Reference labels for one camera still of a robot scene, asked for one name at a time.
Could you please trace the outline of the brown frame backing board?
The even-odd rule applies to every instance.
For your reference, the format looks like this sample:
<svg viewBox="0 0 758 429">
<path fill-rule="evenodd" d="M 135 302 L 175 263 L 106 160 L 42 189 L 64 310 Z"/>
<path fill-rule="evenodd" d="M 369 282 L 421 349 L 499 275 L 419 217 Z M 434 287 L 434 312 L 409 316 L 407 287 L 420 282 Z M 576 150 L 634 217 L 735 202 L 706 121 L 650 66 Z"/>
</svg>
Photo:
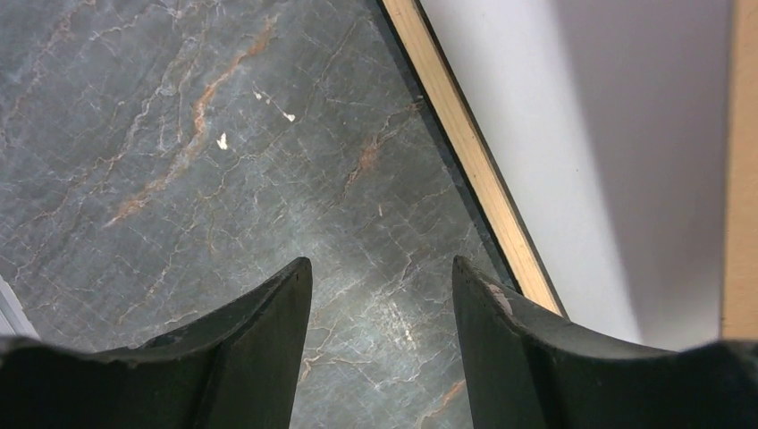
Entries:
<svg viewBox="0 0 758 429">
<path fill-rule="evenodd" d="M 721 336 L 757 339 L 757 3 L 733 3 Z"/>
</svg>

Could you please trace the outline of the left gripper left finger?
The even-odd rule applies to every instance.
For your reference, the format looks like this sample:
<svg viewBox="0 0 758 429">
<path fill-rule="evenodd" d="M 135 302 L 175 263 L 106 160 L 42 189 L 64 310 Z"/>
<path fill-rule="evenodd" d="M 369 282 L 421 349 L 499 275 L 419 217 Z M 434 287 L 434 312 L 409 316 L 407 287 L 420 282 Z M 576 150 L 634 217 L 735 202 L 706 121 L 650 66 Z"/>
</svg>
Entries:
<svg viewBox="0 0 758 429">
<path fill-rule="evenodd" d="M 136 348 L 1 339 L 4 428 L 286 428 L 312 302 L 309 259 Z"/>
</svg>

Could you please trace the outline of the black wooden picture frame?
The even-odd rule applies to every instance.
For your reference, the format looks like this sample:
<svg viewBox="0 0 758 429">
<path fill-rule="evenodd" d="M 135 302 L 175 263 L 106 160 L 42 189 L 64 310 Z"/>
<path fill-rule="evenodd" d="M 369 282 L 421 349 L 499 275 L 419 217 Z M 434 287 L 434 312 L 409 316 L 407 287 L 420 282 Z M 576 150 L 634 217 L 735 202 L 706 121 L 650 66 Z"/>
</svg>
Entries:
<svg viewBox="0 0 758 429">
<path fill-rule="evenodd" d="M 378 5 L 449 142 L 514 283 L 534 303 L 566 316 L 423 6 L 418 1 L 380 1 Z"/>
</svg>

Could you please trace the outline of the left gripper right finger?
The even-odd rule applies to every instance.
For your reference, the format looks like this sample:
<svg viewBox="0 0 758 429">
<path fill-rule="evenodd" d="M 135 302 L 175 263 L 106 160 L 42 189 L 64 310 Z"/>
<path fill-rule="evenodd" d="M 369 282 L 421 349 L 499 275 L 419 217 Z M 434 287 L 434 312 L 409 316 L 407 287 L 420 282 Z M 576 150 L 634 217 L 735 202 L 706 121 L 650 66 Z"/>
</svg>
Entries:
<svg viewBox="0 0 758 429">
<path fill-rule="evenodd" d="M 592 331 L 455 257 L 451 286 L 476 428 L 754 428 L 757 345 L 683 351 Z"/>
</svg>

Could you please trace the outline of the glossy photo print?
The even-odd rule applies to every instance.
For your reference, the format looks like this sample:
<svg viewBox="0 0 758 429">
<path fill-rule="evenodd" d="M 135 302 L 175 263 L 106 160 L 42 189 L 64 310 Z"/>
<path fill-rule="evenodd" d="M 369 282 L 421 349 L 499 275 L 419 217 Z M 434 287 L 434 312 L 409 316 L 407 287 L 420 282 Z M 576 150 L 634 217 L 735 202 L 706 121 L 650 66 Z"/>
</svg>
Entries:
<svg viewBox="0 0 758 429">
<path fill-rule="evenodd" d="M 568 317 L 720 335 L 730 1 L 425 1 Z"/>
</svg>

